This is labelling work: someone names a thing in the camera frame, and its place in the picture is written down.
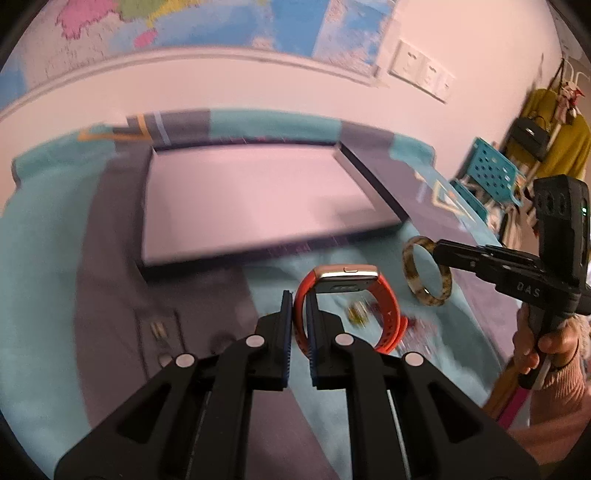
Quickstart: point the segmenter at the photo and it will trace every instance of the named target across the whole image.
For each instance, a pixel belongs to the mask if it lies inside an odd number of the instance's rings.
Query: black handbag
[[[560,66],[556,71],[556,75],[552,78],[550,85],[548,86],[548,91],[552,89],[552,86],[558,75],[560,75],[560,85],[562,85],[564,74],[564,59],[560,62]],[[531,112],[530,116],[522,116],[516,119],[511,125],[511,129],[509,130],[509,139],[518,143],[524,150],[528,151],[536,160],[543,161],[544,157],[546,156],[546,152],[548,150],[548,143],[550,143],[550,125],[546,122],[546,120],[537,115],[537,109]],[[544,120],[544,126],[539,126],[535,120],[537,118],[541,118]]]

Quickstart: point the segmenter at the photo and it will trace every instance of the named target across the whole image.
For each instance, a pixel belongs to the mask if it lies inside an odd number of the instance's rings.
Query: world map
[[[0,109],[145,49],[247,47],[373,71],[395,0],[49,0],[0,71]]]

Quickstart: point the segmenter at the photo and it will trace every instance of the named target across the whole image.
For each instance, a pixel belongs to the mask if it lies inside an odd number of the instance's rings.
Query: hand
[[[534,349],[534,332],[528,325],[530,308],[523,304],[517,312],[517,332],[513,336],[515,351],[513,359],[517,371],[527,374],[531,369],[538,367],[540,356]],[[538,348],[544,353],[553,353],[552,364],[560,368],[568,364],[577,353],[579,344],[579,331],[575,324],[568,321],[562,330],[544,335],[538,341]]]

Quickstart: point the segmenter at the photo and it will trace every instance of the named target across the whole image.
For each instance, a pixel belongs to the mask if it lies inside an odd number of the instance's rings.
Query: black handheld device
[[[540,356],[538,368],[521,375],[528,390],[541,388],[551,356],[539,351],[543,335],[564,326],[575,313],[591,314],[586,284],[589,252],[589,189],[566,175],[534,181],[540,256],[487,245],[470,247],[439,240],[438,264],[473,271],[496,290],[530,305],[529,324]]]

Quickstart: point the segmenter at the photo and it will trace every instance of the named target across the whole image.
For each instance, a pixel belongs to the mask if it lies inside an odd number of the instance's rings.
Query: wall
[[[366,123],[433,145],[437,169],[451,177],[474,137],[504,136],[532,82],[546,83],[560,58],[544,0],[404,0],[397,20],[402,38],[456,76],[447,105],[393,77],[367,86],[287,64],[171,50],[33,96],[0,121],[0,205],[12,191],[15,155],[71,129],[155,110],[268,108]],[[393,30],[388,49],[396,40]]]

